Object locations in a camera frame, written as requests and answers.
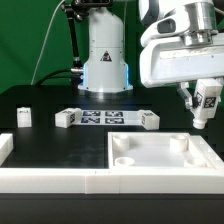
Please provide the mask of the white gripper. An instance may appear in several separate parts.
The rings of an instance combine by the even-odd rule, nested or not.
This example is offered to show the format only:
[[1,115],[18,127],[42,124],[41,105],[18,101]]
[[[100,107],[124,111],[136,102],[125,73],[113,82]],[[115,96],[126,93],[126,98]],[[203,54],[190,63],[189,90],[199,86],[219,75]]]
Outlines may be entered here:
[[224,76],[224,33],[209,46],[186,47],[180,37],[154,39],[140,54],[140,80],[147,87],[179,83],[185,107],[193,107],[190,81]]

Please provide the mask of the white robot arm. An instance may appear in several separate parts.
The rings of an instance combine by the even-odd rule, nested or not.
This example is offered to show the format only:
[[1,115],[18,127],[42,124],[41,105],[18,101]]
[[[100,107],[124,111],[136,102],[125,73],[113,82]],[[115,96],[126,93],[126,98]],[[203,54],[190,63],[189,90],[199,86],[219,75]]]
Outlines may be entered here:
[[[80,88],[98,95],[130,90],[123,60],[123,23],[107,8],[113,0],[78,0],[89,14],[89,59]],[[139,0],[146,26],[140,43],[140,80],[147,87],[224,76],[224,34],[213,0]]]

